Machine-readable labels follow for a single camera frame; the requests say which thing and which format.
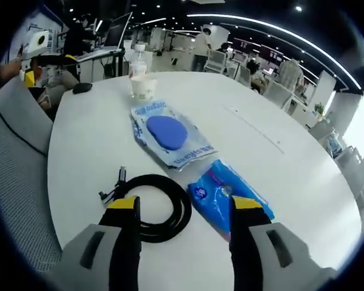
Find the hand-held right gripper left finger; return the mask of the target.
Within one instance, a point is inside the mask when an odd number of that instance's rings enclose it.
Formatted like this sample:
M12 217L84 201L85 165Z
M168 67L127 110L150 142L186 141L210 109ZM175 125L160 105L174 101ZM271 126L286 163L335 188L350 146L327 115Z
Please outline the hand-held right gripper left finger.
M63 290L138 290L140 252L140 199L117 199L98 224L87 226L65 246L59 286Z

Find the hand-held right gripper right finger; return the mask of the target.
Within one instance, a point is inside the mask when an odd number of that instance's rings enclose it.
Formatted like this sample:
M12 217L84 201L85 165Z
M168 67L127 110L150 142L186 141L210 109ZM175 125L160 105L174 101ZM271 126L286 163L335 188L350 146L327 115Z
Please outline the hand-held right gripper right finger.
M233 196L229 205L235 290L319 290L336 276L311 258L298 236L271 222L257 201Z

